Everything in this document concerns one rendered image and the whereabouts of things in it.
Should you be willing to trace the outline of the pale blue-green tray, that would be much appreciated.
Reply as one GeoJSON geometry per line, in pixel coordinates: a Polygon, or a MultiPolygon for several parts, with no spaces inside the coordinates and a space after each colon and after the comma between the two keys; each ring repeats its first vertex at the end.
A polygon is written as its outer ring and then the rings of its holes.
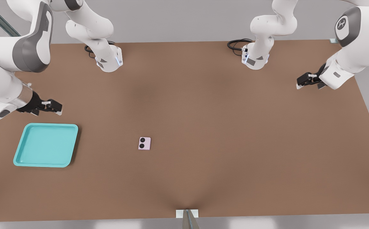
{"type": "Polygon", "coordinates": [[[13,164],[39,168],[67,167],[74,152],[78,130],[75,124],[27,124],[17,146],[13,164]]]}

